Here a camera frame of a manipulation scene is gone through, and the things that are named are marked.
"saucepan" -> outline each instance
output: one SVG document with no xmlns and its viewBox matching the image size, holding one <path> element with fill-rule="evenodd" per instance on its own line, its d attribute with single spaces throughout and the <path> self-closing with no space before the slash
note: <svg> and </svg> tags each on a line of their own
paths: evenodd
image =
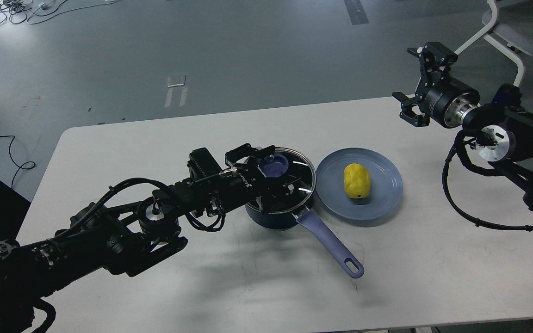
<svg viewBox="0 0 533 333">
<path fill-rule="evenodd" d="M 286 230 L 296 225 L 308 229 L 352 278 L 360 278 L 363 265 L 311 210 L 316 191 L 316 169 L 304 154 L 276 148 L 275 154 L 260 161 L 259 167 L 273 184 L 277 196 L 263 196 L 246 204 L 248 215 L 268 229 Z"/>
</svg>

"chair leg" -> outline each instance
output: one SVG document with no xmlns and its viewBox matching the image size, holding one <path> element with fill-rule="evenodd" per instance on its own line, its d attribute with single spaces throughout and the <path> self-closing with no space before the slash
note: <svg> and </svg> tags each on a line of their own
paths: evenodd
<svg viewBox="0 0 533 333">
<path fill-rule="evenodd" d="M 515 77 L 514 86 L 519 87 L 525 75 L 525 65 L 520 56 L 516 55 L 509 47 L 501 44 L 490 34 L 484 35 L 483 38 L 518 66 L 518 74 Z"/>
<path fill-rule="evenodd" d="M 468 46 L 472 45 L 474 42 L 476 42 L 478 39 L 480 39 L 482 36 L 487 34 L 495 25 L 497 25 L 497 18 L 499 17 L 499 8 L 497 7 L 497 3 L 495 0 L 487 0 L 489 3 L 490 11 L 491 11 L 491 17 L 490 21 L 487 25 L 485 25 L 482 29 L 480 29 L 474 36 L 472 36 L 469 40 L 467 40 L 462 46 L 460 46 L 456 51 L 455 54 L 459 55 L 462 53 L 465 49 L 468 48 Z"/>
</svg>

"pot lid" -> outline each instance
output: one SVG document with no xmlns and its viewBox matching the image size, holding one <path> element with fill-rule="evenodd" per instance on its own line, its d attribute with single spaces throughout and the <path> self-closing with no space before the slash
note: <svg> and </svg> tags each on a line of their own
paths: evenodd
<svg viewBox="0 0 533 333">
<path fill-rule="evenodd" d="M 268 194 L 248 206 L 269 214 L 283 214 L 302 206 L 316 189 L 316 169 L 304 154 L 289 148 L 275 148 L 273 156 L 258 163 L 267 177 Z"/>
</svg>

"handle hole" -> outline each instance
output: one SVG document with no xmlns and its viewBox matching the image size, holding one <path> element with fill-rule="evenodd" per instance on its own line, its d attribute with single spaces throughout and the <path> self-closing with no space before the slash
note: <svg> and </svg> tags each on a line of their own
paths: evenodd
<svg viewBox="0 0 533 333">
<path fill-rule="evenodd" d="M 352 259 L 350 259 L 350 258 L 345 259 L 345 265 L 347 265 L 347 267 L 349 267 L 351 272 L 353 272 L 353 273 L 359 272 L 359 268 L 357 268 L 357 264 L 355 264 L 355 262 L 353 262 Z"/>
</svg>

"white table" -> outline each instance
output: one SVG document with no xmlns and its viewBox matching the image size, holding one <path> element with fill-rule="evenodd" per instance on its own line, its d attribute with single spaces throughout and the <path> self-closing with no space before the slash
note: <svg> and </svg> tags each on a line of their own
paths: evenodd
<svg viewBox="0 0 533 333">
<path fill-rule="evenodd" d="M 21 244 L 66 228 L 70 216 L 123 179 L 186 178 L 188 154 L 200 147 L 222 163 L 245 142 L 275 144 L 315 165 L 337 149 L 364 147 L 394 162 L 404 192 L 397 211 L 373 228 L 340 222 L 316 205 L 364 264 L 358 280 L 307 230 L 267 230 L 237 209 L 216 234 L 182 219 L 188 246 L 135 278 L 98 270 L 58 291 L 48 299 L 57 308 L 53 331 L 312 332 L 533 318 L 533 232 L 475 228 L 459 217 L 440 185 L 456 130 L 435 123 L 416 129 L 398 112 L 388 97 L 69 129 Z M 507 179 L 484 179 L 454 161 L 450 181 L 455 200 L 473 215 L 533 223 L 523 193 Z M 142 200 L 151 189 L 127 190 L 108 206 Z"/>
</svg>

